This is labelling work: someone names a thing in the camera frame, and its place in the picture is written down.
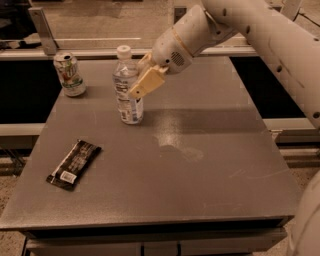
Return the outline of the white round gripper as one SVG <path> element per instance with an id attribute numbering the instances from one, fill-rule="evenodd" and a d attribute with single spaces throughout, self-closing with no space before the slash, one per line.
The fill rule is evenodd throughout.
<path id="1" fill-rule="evenodd" d="M 169 74 L 177 74 L 189 67 L 192 60 L 175 29 L 169 28 L 155 41 L 152 53 L 146 53 L 137 63 L 140 72 L 147 70 L 133 84 L 129 95 L 136 99 L 146 96 L 164 84 L 167 68 Z"/>

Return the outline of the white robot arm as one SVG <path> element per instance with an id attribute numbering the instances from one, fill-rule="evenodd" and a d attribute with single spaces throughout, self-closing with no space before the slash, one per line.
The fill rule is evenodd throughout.
<path id="1" fill-rule="evenodd" d="M 130 96 L 141 98 L 182 72 L 205 49 L 242 34 L 320 129 L 320 40 L 264 0 L 201 0 L 166 30 L 138 62 Z"/>

